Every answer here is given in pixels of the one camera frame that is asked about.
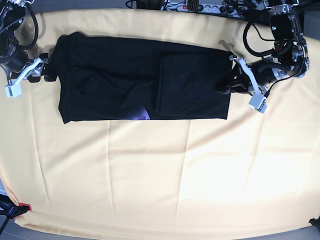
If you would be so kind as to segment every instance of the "black garment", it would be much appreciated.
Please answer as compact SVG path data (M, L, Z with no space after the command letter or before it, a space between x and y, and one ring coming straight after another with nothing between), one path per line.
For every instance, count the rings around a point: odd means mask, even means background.
M92 120L226 119L230 96L215 91L231 52L120 37L58 39L49 69L61 82L64 123Z

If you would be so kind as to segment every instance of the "black hose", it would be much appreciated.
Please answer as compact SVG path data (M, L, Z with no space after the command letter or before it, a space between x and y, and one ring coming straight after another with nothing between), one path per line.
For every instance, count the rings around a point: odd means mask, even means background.
M279 64L279 63L275 63L275 62L266 62L262 65L260 65L259 67L257 67L258 73L262 73L264 70L266 69L280 69L284 72L287 72L287 67Z
M34 13L34 11L32 11L30 4L27 7L28 7L28 9L30 11L30 15L31 15L31 18L32 18L33 24L34 24L34 37L33 37L32 42L29 45L26 45L26 46L21 45L20 46L21 49L23 49L23 50L32 49L36 45L37 40L38 40L38 35L39 35L39 26L38 26L38 21L37 21L37 18L35 16L35 13Z
M248 31L250 29L252 25L252 22L248 22L247 25L245 26L244 28L244 31L243 31L243 44L245 46L245 49L250 53L252 54L253 56L256 56L256 57L265 57L265 56L268 56L268 55L271 55L273 52L274 52L274 49L270 49L268 51L263 51L263 52L257 52L257 51L254 51L250 48L249 44L248 44L248 41L247 41L247 35L248 35Z
M273 50L272 57L279 58L292 47L292 44L293 44L292 40L287 40L286 45L282 49L280 49L279 51Z

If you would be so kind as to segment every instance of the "red clip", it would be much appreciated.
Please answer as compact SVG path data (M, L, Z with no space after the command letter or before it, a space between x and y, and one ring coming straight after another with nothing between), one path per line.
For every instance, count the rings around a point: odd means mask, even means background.
M19 207L28 207L30 211L32 211L32 208L29 204L21 203L19 202Z

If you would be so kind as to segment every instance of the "metal bracket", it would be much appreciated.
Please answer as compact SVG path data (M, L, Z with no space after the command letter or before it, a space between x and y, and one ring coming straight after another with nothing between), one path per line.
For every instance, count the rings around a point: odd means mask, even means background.
M293 6L298 6L300 3L299 3L299 0L296 0L296 3L293 4ZM272 6L269 6L269 2L268 0L263 0L263 5L266 9L271 9Z
M260 91L260 88L259 88L259 85L256 81L256 78L255 78L255 75L253 74L251 68L248 67L247 63L246 63L246 60L244 58L240 58L238 59L236 55L231 55L229 57L230 60L233 60L235 62L237 62L243 72L248 75L250 81L251 81L251 84L252 84L252 87L253 87L253 95L251 97L251 100L249 102L249 105L257 110L258 112L260 113L264 113L267 109L267 105L266 105L266 100L267 98L265 97L265 95Z
M36 69L39 64L45 63L43 59L40 57L36 57L32 64L27 66L21 74L17 77L15 81L13 81L11 84L8 82L8 85L4 87L6 96L8 98L10 97L17 97L22 94L20 82L27 77L29 77Z
M33 4L35 2L35 0L8 0L9 2L13 3L13 4L16 4L20 7L25 7L26 3L28 4Z

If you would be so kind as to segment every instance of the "wire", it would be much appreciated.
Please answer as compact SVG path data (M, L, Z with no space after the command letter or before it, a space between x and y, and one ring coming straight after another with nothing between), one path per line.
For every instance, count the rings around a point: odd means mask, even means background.
M164 11L167 9L168 3L169 3L169 0L166 0L165 5L164 5L164 7L163 7L163 10L164 10Z
M10 28L12 25L16 24L17 22L19 22L20 20L23 20L24 18L26 18L27 16L29 16L30 14L30 11L28 10L28 12L23 16L23 17L20 17L18 20L15 20L14 22L10 23L8 26L6 26L5 28L3 28L1 31L0 31L0 34L2 34L5 30L7 30L8 28Z
M1 64L0 64L0 67L1 67L1 68L3 69L3 71L5 72L6 80L7 80L8 84L11 85L11 78L10 78L10 75L9 75L7 69L6 69L4 66L2 66Z
M299 68L299 71L297 71L295 74L293 74L292 76L288 76L288 77L286 77L286 78L283 78L283 79L280 79L280 80L275 81L275 82L270 86L269 90L265 93L264 96L267 98L267 97L269 96L270 92L271 92L271 89L272 89L272 88L274 87L274 85L276 85L277 83L279 83L279 82L281 82L281 81L284 81L284 80L288 80L288 79L291 79L291 78L296 77L296 76L301 72L301 70L302 70L303 67L304 67L304 63L302 62L302 63L301 63L301 67Z
M290 48L293 45L293 41L292 40L286 40L285 41L285 46L282 47L281 49L275 49L274 52L272 53L272 57L274 58L280 58L283 54L285 54L287 51L290 50Z
M255 5L257 7L256 3L250 3L250 4L247 4L247 5L238 7L238 9L242 9L242 8L249 7L249 6L252 6L252 5Z
M174 4L174 5L169 5L169 6L167 6L166 8L164 8L163 10L170 9L171 7L177 6L177 5L179 5L179 4L184 4L184 2L182 1L182 2L176 3L176 4Z
M234 7L238 7L238 6L246 6L244 1L238 0L225 0L225 3L227 3L228 5L233 5Z
M6 219L4 220L2 226L0 227L0 235L4 232L6 226L8 225L10 221L10 218L9 217L6 217Z
M267 42L274 42L276 41L275 39L265 39L261 36L258 28L256 27L256 25L254 23L252 23L252 26L255 28L256 32L258 33L259 37L263 40L263 41L267 41Z
M263 52L257 52L257 51L254 51L251 49L251 47L248 44L248 40L247 40L248 31L249 31L251 25L252 25L252 22L249 21L243 31L242 39L243 39L243 44L244 44L245 49L251 55L253 55L255 57L265 57L265 56L271 55L273 53L274 49L270 49L270 50L263 51Z
M137 0L129 0L129 1L127 1L127 2L125 3L125 6L126 6L128 9L133 9L132 6L129 6L129 5L128 5L129 3L133 3L133 2L137 2Z

